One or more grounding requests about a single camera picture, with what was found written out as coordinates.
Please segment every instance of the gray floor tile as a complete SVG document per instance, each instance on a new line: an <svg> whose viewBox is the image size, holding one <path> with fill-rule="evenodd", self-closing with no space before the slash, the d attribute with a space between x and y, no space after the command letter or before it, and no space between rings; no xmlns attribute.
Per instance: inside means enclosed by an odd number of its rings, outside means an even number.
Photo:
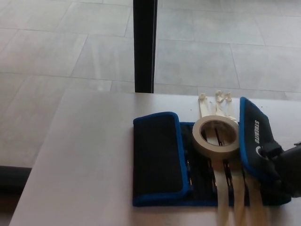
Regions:
<svg viewBox="0 0 301 226"><path fill-rule="evenodd" d="M191 10L158 9L157 38L194 40Z"/></svg>
<svg viewBox="0 0 301 226"><path fill-rule="evenodd" d="M51 0L51 1L68 1L68 2L82 2L82 3L103 3L103 0Z"/></svg>
<svg viewBox="0 0 301 226"><path fill-rule="evenodd" d="M301 101L301 93L285 92L288 100Z"/></svg>
<svg viewBox="0 0 301 226"><path fill-rule="evenodd" d="M6 47L17 30L0 28L0 52Z"/></svg>
<svg viewBox="0 0 301 226"><path fill-rule="evenodd" d="M134 93L135 84L129 81L113 81L111 92Z"/></svg>
<svg viewBox="0 0 301 226"><path fill-rule="evenodd" d="M0 12L0 27L54 31L69 2L47 0L12 0Z"/></svg>
<svg viewBox="0 0 301 226"><path fill-rule="evenodd" d="M287 16L255 17L268 46L301 47L301 18Z"/></svg>
<svg viewBox="0 0 301 226"><path fill-rule="evenodd" d="M163 0L163 8L221 11L220 0Z"/></svg>
<svg viewBox="0 0 301 226"><path fill-rule="evenodd" d="M0 53L0 72L70 76L86 38L19 30Z"/></svg>
<svg viewBox="0 0 301 226"><path fill-rule="evenodd" d="M221 90L224 93L231 93L232 97L246 97L255 99L276 99L286 100L284 92L277 91L265 91L254 89L227 89L227 88L212 88L212 87L198 87L198 93L206 93L207 96L213 97L217 90Z"/></svg>
<svg viewBox="0 0 301 226"><path fill-rule="evenodd" d="M133 38L89 35L72 77L134 81Z"/></svg>
<svg viewBox="0 0 301 226"><path fill-rule="evenodd" d="M0 165L32 168L41 143L0 140Z"/></svg>
<svg viewBox="0 0 301 226"><path fill-rule="evenodd" d="M127 23L127 29L126 29L126 37L133 37L134 36L134 15L133 15L133 9L131 9L130 17L128 19Z"/></svg>
<svg viewBox="0 0 301 226"><path fill-rule="evenodd" d="M0 139L43 143L70 80L29 76L0 119Z"/></svg>
<svg viewBox="0 0 301 226"><path fill-rule="evenodd" d="M221 4L225 12L281 15L274 0L221 0Z"/></svg>
<svg viewBox="0 0 301 226"><path fill-rule="evenodd" d="M195 40L264 45L252 15L193 11Z"/></svg>
<svg viewBox="0 0 301 226"><path fill-rule="evenodd" d="M240 87L301 91L301 48L231 45Z"/></svg>
<svg viewBox="0 0 301 226"><path fill-rule="evenodd" d="M95 79L72 79L69 89L89 89L97 91L110 91L112 81L109 80L95 80Z"/></svg>
<svg viewBox="0 0 301 226"><path fill-rule="evenodd" d="M9 2L10 2L10 0L1 0L0 1L0 10L3 9L5 6L7 6Z"/></svg>
<svg viewBox="0 0 301 226"><path fill-rule="evenodd" d="M13 100L26 75L0 73L0 117Z"/></svg>
<svg viewBox="0 0 301 226"><path fill-rule="evenodd" d="M133 6L133 0L103 0L104 4Z"/></svg>
<svg viewBox="0 0 301 226"><path fill-rule="evenodd" d="M124 36L130 10L118 5L72 3L57 31Z"/></svg>
<svg viewBox="0 0 301 226"><path fill-rule="evenodd" d="M300 0L276 0L276 4L284 16L301 16Z"/></svg>
<svg viewBox="0 0 301 226"><path fill-rule="evenodd" d="M155 84L154 93L196 96L198 89L195 86Z"/></svg>
<svg viewBox="0 0 301 226"><path fill-rule="evenodd" d="M239 88L228 44L159 40L156 83Z"/></svg>

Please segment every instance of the table surface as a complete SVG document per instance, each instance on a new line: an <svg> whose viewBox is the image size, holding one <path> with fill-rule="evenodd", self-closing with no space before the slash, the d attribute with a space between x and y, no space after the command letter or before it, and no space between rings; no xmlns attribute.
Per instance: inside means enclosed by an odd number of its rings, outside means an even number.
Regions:
<svg viewBox="0 0 301 226"><path fill-rule="evenodd" d="M252 101L284 149L301 140L301 103ZM238 118L239 99L233 107ZM163 111L196 121L198 97L68 90L10 226L216 225L215 208L132 207L133 119ZM299 226L301 198L267 213L271 225Z"/></svg>

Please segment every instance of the masking tape roll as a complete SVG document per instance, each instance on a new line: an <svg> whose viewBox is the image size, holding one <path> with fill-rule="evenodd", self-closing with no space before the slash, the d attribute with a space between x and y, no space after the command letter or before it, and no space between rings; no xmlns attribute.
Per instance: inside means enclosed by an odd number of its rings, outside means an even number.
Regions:
<svg viewBox="0 0 301 226"><path fill-rule="evenodd" d="M201 135L201 131L203 131L206 126L210 126L210 124L212 124L211 128L214 128L214 124L226 126L225 129L227 134L233 138L231 139L233 140L232 143L225 146L217 146L208 143ZM196 121L192 128L192 135L193 144L196 150L208 158L223 160L234 157L238 154L238 125L229 118L218 115L205 116Z"/></svg>

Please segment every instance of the black fabric case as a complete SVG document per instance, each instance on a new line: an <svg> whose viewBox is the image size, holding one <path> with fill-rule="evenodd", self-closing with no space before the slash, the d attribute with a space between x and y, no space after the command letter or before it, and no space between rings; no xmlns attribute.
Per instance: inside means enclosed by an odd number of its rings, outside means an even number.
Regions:
<svg viewBox="0 0 301 226"><path fill-rule="evenodd" d="M180 123L172 112L136 118L133 123L134 206L217 206L211 161L192 145L194 123ZM233 206L233 190L230 185L228 188ZM291 200L289 195L273 193L272 189L268 186L261 190L264 205L281 205ZM245 205L248 204L246 187Z"/></svg>

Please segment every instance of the tile grout line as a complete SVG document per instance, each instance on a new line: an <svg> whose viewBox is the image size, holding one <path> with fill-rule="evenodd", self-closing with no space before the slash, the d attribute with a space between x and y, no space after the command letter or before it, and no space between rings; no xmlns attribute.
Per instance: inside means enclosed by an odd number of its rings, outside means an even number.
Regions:
<svg viewBox="0 0 301 226"><path fill-rule="evenodd" d="M74 72L74 69L75 69L75 67L76 67L76 64L77 64L78 61L79 61L80 55L81 55L81 53L82 53L82 51L83 51L83 49L84 49L84 47L85 47L85 44L86 44L86 42L87 42L89 36L90 36L90 35L87 34L86 39L85 39L84 44L83 44L83 47L81 48L80 53L79 53L79 56L77 57L77 60L76 60L76 62L75 62L75 64L74 64L74 66L73 66L72 72L71 72L70 75L68 76L69 78L73 78L73 77L72 77L72 74L73 74L73 72Z"/></svg>
<svg viewBox="0 0 301 226"><path fill-rule="evenodd" d="M62 18L60 19L60 21L57 23L57 25L55 26L55 29L53 30L53 32L56 32L57 27L60 25L61 21L63 20L63 18L65 17L65 15L67 14L68 10L71 8L71 5L73 4L73 2L71 2L69 4L69 7L66 9L65 13L63 14Z"/></svg>
<svg viewBox="0 0 301 226"><path fill-rule="evenodd" d="M258 22L257 22L257 20L256 20L256 16L255 16L255 15L253 15L253 19L254 19L254 21L255 21L255 23L256 23L256 26L257 26L257 28L258 28L258 30L259 30L259 33L260 33L260 36L261 36L261 38L262 38L262 41L263 41L264 45L267 46L267 43L266 43L265 40L264 40L264 37L263 37L263 35L262 35L262 32L261 32L261 30L260 30L260 27L259 27L259 25L258 25Z"/></svg>
<svg viewBox="0 0 301 226"><path fill-rule="evenodd" d="M125 36L126 36L126 34L127 34L128 22L130 21L130 17L131 17L131 13L132 13L132 12L133 12L133 17L134 17L134 10L131 8L131 10L130 10L130 15L128 16L128 19L127 19L126 30L124 31L124 35L123 35L123 37L125 37Z"/></svg>
<svg viewBox="0 0 301 226"><path fill-rule="evenodd" d="M9 109L11 103L12 103L13 100L15 99L17 93L19 92L20 88L22 87L22 85L24 84L25 80L27 80L29 76L30 76L30 75L26 75L26 77L23 79L23 81L21 82L20 86L19 86L18 89L16 90L16 93L15 93L14 96L11 98L11 100L10 100L10 102L9 102L9 104L8 104L8 106L7 106L7 108L4 110L3 115L2 115L0 118L2 118L2 117L6 114L6 112L8 111L8 109Z"/></svg>
<svg viewBox="0 0 301 226"><path fill-rule="evenodd" d="M193 34L193 41L196 41L196 35L195 35L195 29L194 29L194 16L193 16L193 10L190 11L192 16L192 34Z"/></svg>
<svg viewBox="0 0 301 226"><path fill-rule="evenodd" d="M10 44L10 42L12 41L12 39L15 37L15 35L19 32L20 29L16 29L16 32L14 33L14 35L10 38L10 40L8 41L8 43L4 46L4 48L0 51L0 54L6 49L6 47Z"/></svg>

